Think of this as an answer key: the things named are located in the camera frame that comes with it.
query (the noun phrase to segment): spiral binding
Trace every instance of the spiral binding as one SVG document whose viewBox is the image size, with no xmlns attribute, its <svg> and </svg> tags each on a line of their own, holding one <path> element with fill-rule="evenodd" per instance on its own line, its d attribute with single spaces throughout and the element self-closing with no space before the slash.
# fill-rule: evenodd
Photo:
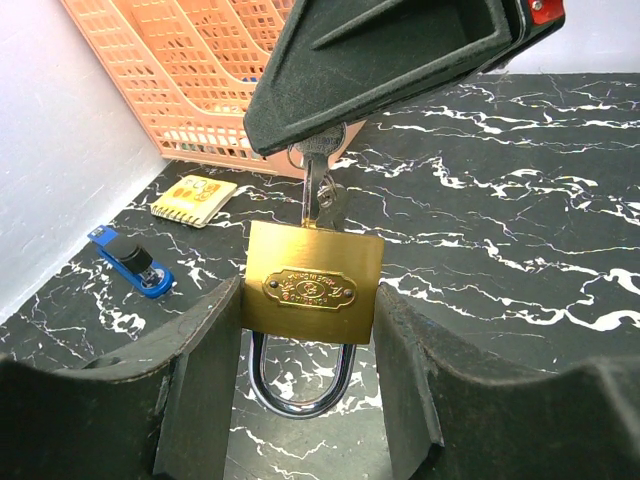
<svg viewBox="0 0 640 480">
<path fill-rule="evenodd" d="M 200 217 L 194 217 L 193 215 L 189 215 L 188 217 L 186 217 L 187 212 L 181 211 L 176 208 L 153 205 L 151 207 L 151 213 L 157 217 L 166 218 L 167 220 L 173 220 L 175 222 L 184 223 L 193 227 L 203 226 L 201 224 L 202 220 L 200 219 Z"/>
</svg>

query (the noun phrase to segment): gold padlock body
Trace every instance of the gold padlock body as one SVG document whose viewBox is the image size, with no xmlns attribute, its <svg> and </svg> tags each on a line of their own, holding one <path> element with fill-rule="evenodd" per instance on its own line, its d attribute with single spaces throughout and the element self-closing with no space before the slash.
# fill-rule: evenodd
<svg viewBox="0 0 640 480">
<path fill-rule="evenodd" d="M 366 344 L 384 240 L 252 221 L 242 326 L 279 337 Z"/>
</svg>

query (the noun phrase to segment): black marble surface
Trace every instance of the black marble surface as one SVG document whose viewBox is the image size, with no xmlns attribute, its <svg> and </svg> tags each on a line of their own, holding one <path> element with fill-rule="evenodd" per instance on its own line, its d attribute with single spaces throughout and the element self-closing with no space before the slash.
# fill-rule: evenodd
<svg viewBox="0 0 640 480">
<path fill-rule="evenodd" d="M 556 372 L 640 352 L 640 75 L 482 76 L 370 119 L 335 169 L 348 231 L 386 239 L 383 282 L 421 312 L 510 360 Z M 241 185 L 204 230 L 149 204 L 188 173 Z M 297 223 L 298 181 L 172 163 L 111 224 L 177 278 L 141 297 L 87 246 L 0 326 L 0 351 L 75 367 L 187 310 L 245 265 L 249 222 Z M 248 336 L 245 332 L 243 351 Z M 273 339 L 284 396 L 329 385 L 337 346 Z M 372 346 L 321 418 L 256 403 L 246 355 L 226 479 L 389 480 Z"/>
</svg>

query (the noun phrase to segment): engraved emblem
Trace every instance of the engraved emblem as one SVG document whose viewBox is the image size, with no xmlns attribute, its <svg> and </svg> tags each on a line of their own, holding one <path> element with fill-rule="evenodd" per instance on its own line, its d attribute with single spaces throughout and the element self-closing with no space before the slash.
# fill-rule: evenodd
<svg viewBox="0 0 640 480">
<path fill-rule="evenodd" d="M 340 310 L 356 298 L 353 280 L 336 272 L 284 268 L 269 275 L 262 290 L 280 305 Z"/>
</svg>

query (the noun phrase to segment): padlock shackle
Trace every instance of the padlock shackle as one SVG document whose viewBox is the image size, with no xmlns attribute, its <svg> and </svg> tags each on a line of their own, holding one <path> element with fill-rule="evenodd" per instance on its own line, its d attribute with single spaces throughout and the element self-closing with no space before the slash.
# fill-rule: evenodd
<svg viewBox="0 0 640 480">
<path fill-rule="evenodd" d="M 274 394 L 266 382 L 265 365 L 267 359 L 268 335 L 252 332 L 249 348 L 249 379 L 258 401 L 268 410 L 282 417 L 294 420 L 315 418 L 331 410 L 342 399 L 351 380 L 353 363 L 356 359 L 356 345 L 340 347 L 336 372 L 327 390 L 319 397 L 304 402 L 294 402 Z"/>
</svg>

